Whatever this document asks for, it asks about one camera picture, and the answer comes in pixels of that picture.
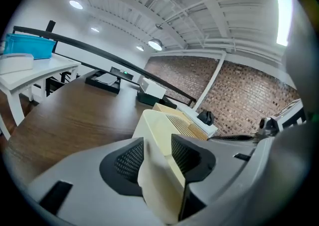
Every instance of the brick wall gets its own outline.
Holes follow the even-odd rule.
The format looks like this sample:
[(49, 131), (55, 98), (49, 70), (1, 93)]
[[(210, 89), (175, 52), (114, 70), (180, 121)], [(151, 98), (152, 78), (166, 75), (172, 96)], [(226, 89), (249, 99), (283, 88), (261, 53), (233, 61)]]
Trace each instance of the brick wall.
[[(145, 70), (198, 99), (206, 88), (217, 64), (218, 61), (204, 57), (158, 56), (149, 59)], [(166, 89), (166, 95), (186, 103), (189, 102), (189, 99), (177, 92)]]
[[(202, 57), (163, 56), (151, 57), (145, 69), (198, 99), (217, 63)], [(166, 94), (188, 102), (174, 91)], [(278, 79), (225, 61), (197, 112), (213, 112), (219, 135), (254, 133), (262, 117), (273, 115), (298, 98), (295, 89)]]

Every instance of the blue storage box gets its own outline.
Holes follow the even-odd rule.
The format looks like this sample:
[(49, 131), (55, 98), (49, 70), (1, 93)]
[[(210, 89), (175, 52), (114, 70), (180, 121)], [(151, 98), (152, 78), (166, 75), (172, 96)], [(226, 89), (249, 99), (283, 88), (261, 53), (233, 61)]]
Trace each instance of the blue storage box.
[(35, 60), (48, 59), (51, 58), (54, 44), (55, 41), (43, 37), (7, 34), (3, 53), (29, 53)]

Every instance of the wooden floor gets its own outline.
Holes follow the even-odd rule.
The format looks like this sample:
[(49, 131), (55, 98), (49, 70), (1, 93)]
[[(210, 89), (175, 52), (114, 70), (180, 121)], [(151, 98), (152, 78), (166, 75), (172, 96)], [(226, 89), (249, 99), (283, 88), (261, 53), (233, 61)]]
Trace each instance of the wooden floor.
[[(20, 94), (20, 102), (21, 102), (24, 116), (26, 116), (37, 105), (37, 102), (30, 102), (29, 99), (22, 94)], [(12, 134), (14, 132), (14, 129), (16, 128), (16, 125), (12, 117), (8, 101), (6, 99), (6, 95), (1, 91), (0, 91), (0, 114), (3, 118), (3, 121), (9, 133)], [(0, 135), (1, 151), (3, 149), (5, 142), (6, 142), (6, 138), (4, 137), (3, 134), (1, 134)]]

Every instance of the black rectangular slot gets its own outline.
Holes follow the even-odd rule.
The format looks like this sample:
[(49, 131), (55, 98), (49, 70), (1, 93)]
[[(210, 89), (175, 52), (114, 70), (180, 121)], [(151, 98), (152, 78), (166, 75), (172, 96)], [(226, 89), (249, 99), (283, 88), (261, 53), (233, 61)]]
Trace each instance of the black rectangular slot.
[(72, 184), (66, 182), (56, 182), (51, 190), (42, 198), (39, 203), (40, 206), (56, 215), (72, 186)]
[(234, 158), (244, 160), (244, 161), (249, 161), (250, 157), (251, 156), (246, 155), (246, 154), (242, 154), (242, 153), (237, 153), (236, 155), (234, 155)]

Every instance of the fluorescent light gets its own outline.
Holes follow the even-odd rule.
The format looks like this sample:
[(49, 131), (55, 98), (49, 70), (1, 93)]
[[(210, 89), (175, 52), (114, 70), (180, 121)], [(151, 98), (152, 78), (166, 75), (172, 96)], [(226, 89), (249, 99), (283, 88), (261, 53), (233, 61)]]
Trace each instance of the fluorescent light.
[(91, 28), (91, 30), (93, 30), (93, 31), (95, 31), (95, 32), (99, 32), (99, 30), (96, 29), (96, 28)]
[(142, 47), (141, 45), (137, 45), (136, 48), (139, 49), (142, 52), (144, 51), (144, 47)]
[(83, 6), (78, 1), (75, 1), (75, 0), (70, 0), (70, 5), (77, 9), (83, 9)]
[(278, 0), (279, 21), (277, 44), (287, 46), (291, 21), (293, 18), (293, 0)]
[(163, 48), (163, 44), (159, 39), (153, 38), (149, 41), (149, 45), (157, 51), (161, 51)]

